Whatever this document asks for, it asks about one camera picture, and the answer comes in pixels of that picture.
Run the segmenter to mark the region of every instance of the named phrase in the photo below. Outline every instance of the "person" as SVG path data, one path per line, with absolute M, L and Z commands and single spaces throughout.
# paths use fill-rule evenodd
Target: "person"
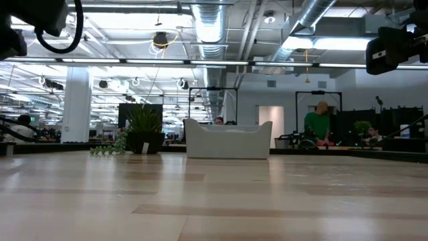
M 223 117 L 219 116 L 214 120 L 214 124 L 216 125 L 224 125 L 225 120 L 223 119 Z
M 377 126 L 372 125 L 367 132 L 368 135 L 370 135 L 369 138 L 364 140 L 367 144 L 375 144 L 382 140 L 382 136 L 379 134 Z
M 328 140 L 330 135 L 330 117 L 328 116 L 327 102 L 319 102 L 315 112 L 306 115 L 304 126 L 305 132 L 312 135 L 312 139 L 316 141 L 317 145 L 330 143 Z
M 29 125 L 31 122 L 31 117 L 27 114 L 22 114 L 21 116 L 18 117 L 18 122 L 24 125 Z M 24 137 L 33 138 L 34 136 L 34 131 L 23 125 L 15 125 L 11 127 L 11 130 L 15 131 L 16 133 Z M 12 137 L 10 134 L 5 135 L 5 139 L 3 140 L 3 142 L 25 143 L 25 141 L 18 139 L 16 137 Z

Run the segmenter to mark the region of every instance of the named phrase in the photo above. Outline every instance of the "black cable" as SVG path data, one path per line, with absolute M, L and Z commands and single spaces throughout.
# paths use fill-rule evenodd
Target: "black cable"
M 416 123 L 418 123 L 419 121 L 424 120 L 424 119 L 426 119 L 426 118 L 428 118 L 428 114 L 426 114 L 426 115 L 422 116 L 421 118 L 418 118 L 417 120 L 415 120 L 415 122 L 411 123 L 411 124 L 410 124 L 410 125 L 408 125 L 407 127 L 405 127 L 405 128 L 403 128 L 403 129 L 401 129 L 401 130 L 399 130 L 399 131 L 396 131 L 396 132 L 394 132 L 394 133 L 392 133 L 392 134 L 388 135 L 387 137 L 385 137 L 385 138 L 383 138 L 382 140 L 378 141 L 376 144 L 371 145 L 369 150 L 373 150 L 373 148 L 374 148 L 374 147 L 376 147 L 376 145 L 378 145 L 379 143 L 382 143 L 383 141 L 385 141 L 385 140 L 387 140 L 387 139 L 390 139 L 391 137 L 394 137 L 397 133 L 400 133 L 401 131 L 405 131 L 405 130 L 409 129 L 410 127 L 412 127 L 413 125 L 415 125 L 415 124 L 416 124 Z
M 80 0 L 74 0 L 74 5 L 76 6 L 76 15 L 77 15 L 77 25 L 76 25 L 76 34 L 74 36 L 73 42 L 70 46 L 68 46 L 65 49 L 57 49 L 52 46 L 50 46 L 44 39 L 43 39 L 43 29 L 36 28 L 34 30 L 35 35 L 37 36 L 37 40 L 39 40 L 39 43 L 47 50 L 56 53 L 56 54 L 68 54 L 75 50 L 80 43 L 80 39 L 82 38 L 83 34 L 83 22 L 84 22 L 84 15 L 83 15 L 83 7 L 82 2 Z

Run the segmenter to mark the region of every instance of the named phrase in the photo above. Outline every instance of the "wooden floor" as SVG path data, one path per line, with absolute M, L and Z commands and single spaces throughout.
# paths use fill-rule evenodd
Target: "wooden floor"
M 428 240 L 428 165 L 327 156 L 0 159 L 0 240 Z

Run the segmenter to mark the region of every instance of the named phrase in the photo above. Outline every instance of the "pillar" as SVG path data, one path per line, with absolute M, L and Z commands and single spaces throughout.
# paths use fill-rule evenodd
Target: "pillar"
M 69 67 L 61 142 L 88 142 L 93 79 L 89 68 Z

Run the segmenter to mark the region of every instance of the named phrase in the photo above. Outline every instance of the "silver duct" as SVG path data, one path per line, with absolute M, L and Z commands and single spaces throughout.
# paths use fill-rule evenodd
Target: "silver duct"
M 219 43 L 224 39 L 226 8 L 223 5 L 192 5 L 195 16 L 195 30 L 198 42 Z M 199 52 L 203 60 L 222 60 L 225 57 L 224 47 L 199 46 Z M 203 70 L 204 83 L 206 87 L 224 87 L 225 71 L 219 68 L 205 68 Z M 206 97 L 214 119 L 220 112 L 223 101 L 219 98 L 223 92 L 208 92 Z
M 300 27 L 314 27 L 319 20 L 326 14 L 329 8 L 335 4 L 336 0 L 305 0 L 302 6 L 302 10 L 297 13 L 298 18 L 296 22 L 291 23 L 291 18 L 287 19 L 286 25 L 288 25 L 287 33 L 284 36 L 288 37 L 294 30 Z M 287 45 L 282 46 L 272 56 L 271 61 L 285 62 L 288 57 L 292 54 L 293 49 L 287 48 Z

